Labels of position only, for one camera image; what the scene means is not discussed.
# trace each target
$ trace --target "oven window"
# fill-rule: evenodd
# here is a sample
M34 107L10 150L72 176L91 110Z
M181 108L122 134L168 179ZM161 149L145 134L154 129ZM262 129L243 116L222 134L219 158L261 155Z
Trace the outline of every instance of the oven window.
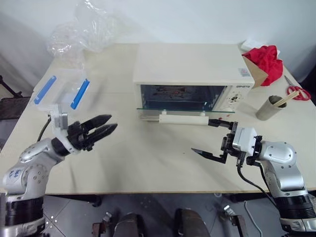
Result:
M141 85L143 109L212 111L225 86Z

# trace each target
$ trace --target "toaster oven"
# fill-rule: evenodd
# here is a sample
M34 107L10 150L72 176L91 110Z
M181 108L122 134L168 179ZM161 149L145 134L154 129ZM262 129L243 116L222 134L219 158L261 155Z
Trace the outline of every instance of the toaster oven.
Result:
M141 119L200 124L229 116L253 85L235 44L139 45L133 86Z

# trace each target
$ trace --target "black cable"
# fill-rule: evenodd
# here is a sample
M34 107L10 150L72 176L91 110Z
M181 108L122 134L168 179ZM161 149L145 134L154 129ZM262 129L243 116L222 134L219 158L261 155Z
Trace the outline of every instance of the black cable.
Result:
M246 178L243 176L243 174L242 174L242 172L241 172L241 166L237 166L237 172L238 172L239 176L241 177L241 179L242 179L243 181L245 181L245 182L251 184L252 186L255 186L257 189L259 189L264 195L267 196L267 198L270 200L270 202L273 204L273 206L275 206L276 209L278 209L278 208L277 208L277 205L275 204L275 202L273 201L273 199L272 199L260 186L256 185L255 183L251 182L250 180L246 179Z
M45 132L47 126L48 126L49 123L50 123L50 121L51 121L51 117L49 116L47 122L45 123L44 127L41 129L41 131L40 131L40 133L39 133L39 137L38 137L38 140L37 140L38 142L41 140L41 137L43 136L43 133Z

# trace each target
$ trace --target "cup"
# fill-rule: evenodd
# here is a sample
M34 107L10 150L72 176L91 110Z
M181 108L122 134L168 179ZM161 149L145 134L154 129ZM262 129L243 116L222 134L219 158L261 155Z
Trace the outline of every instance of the cup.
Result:
M268 120L277 112L286 107L286 103L280 105L279 107L274 106L273 104L277 101L281 100L282 97L277 95L270 96L267 101L261 106L261 108L257 111L256 117L260 120Z

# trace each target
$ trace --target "plastic bag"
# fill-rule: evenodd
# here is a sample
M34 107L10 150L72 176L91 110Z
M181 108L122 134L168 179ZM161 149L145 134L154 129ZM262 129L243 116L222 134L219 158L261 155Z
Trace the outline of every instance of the plastic bag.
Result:
M103 0L80 0L73 22L53 31L47 49L65 68L84 68L83 50L101 52L121 34L122 23Z

